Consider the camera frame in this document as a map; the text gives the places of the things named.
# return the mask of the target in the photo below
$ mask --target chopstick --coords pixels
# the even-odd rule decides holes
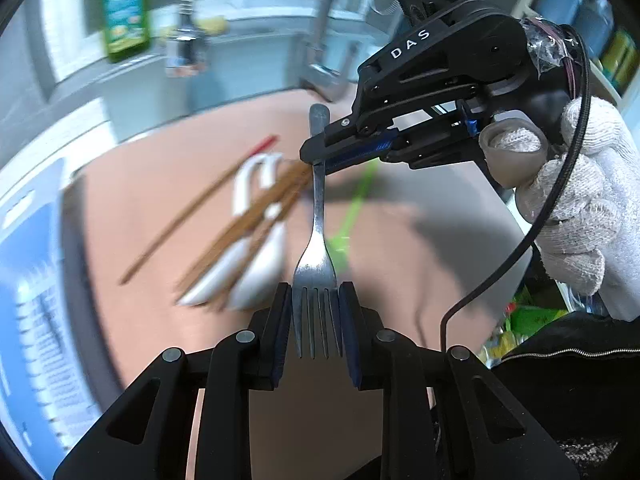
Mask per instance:
[[[206,189],[204,189],[196,198],[191,200],[187,204],[187,206],[182,209],[178,215],[169,222],[169,224],[160,231],[158,236],[154,238],[151,243],[146,247],[146,249],[138,256],[135,261],[127,268],[127,270],[123,273],[120,278],[120,285],[125,285],[136,273],[140,270],[140,268],[146,263],[146,261],[158,250],[167,238],[178,228],[180,224],[182,224],[187,217],[189,217],[197,208],[199,208],[202,203],[209,198],[216,190],[218,190],[227,180],[233,177],[240,167],[252,156],[257,155],[257,153],[265,151],[268,147],[270,147],[274,142],[278,140],[278,136],[272,135],[264,139],[260,144],[255,146],[250,152],[240,158],[233,166],[228,168],[220,177],[218,177],[215,181],[213,181]]]
[[[298,201],[298,197],[303,189],[305,189],[306,184],[311,179],[311,173],[307,173],[303,175],[298,183],[296,183],[285,195],[282,204],[280,205],[280,211],[274,218],[269,218],[262,222],[256,230],[251,238],[251,243],[249,244],[249,249],[245,257],[238,263],[236,270],[234,273],[228,277],[226,283],[223,285],[222,290],[220,291],[219,296],[225,298],[224,301],[220,303],[220,310],[222,310],[226,303],[228,302],[228,297],[233,288],[236,286],[236,283],[242,278],[246,270],[248,269],[251,262],[254,260],[256,254],[260,251],[264,243],[267,241],[269,233],[274,225],[278,222],[283,221],[291,208]],[[211,298],[207,303],[212,303],[216,298]]]
[[[177,298],[183,297],[232,244],[245,236],[247,232],[258,227],[263,220],[265,209],[270,204],[279,202],[289,189],[296,186],[301,180],[308,180],[310,175],[311,166],[300,160],[295,161],[282,178],[266,189],[247,212],[231,222],[198,261],[191,266],[175,287],[179,291]]]

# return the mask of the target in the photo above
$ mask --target gloved hand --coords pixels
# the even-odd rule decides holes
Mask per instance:
[[[561,121],[569,145],[580,112],[571,101]],[[533,222],[564,163],[532,124],[494,123],[480,144],[492,176],[516,187],[516,206]],[[536,243],[550,277],[585,295],[600,291],[617,319],[640,316],[640,156],[619,112],[591,99],[586,135],[574,171]]]

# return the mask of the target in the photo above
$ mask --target bottle label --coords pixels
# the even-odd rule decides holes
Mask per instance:
[[[146,41],[142,0],[104,0],[107,48],[112,54]]]

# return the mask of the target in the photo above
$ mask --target zipper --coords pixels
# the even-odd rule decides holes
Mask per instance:
[[[587,352],[585,350],[580,350],[579,348],[565,348],[563,350],[557,350],[555,352],[550,352],[548,354],[536,353],[536,352],[527,352],[524,354],[512,355],[510,357],[504,358],[500,361],[500,364],[510,361],[512,359],[518,359],[521,357],[533,357],[535,359],[547,359],[551,357],[556,357],[562,354],[578,354],[582,357],[587,358],[598,358],[598,357],[606,357],[614,354],[640,354],[640,348],[616,348],[613,350],[607,350],[604,352]]]

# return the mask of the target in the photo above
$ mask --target green plastic utensil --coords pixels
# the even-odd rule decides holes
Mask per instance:
[[[356,188],[356,192],[351,199],[351,204],[347,211],[347,215],[342,221],[342,225],[340,226],[338,234],[332,236],[326,241],[326,247],[329,251],[329,257],[334,264],[336,274],[344,271],[349,265],[349,238],[351,235],[351,230],[353,229],[356,220],[358,219],[360,208],[362,207],[364,199],[367,197],[369,187],[371,186],[371,182],[373,181],[373,177],[376,174],[377,168],[377,159],[370,160],[366,163],[364,174],[360,178],[358,187]]]

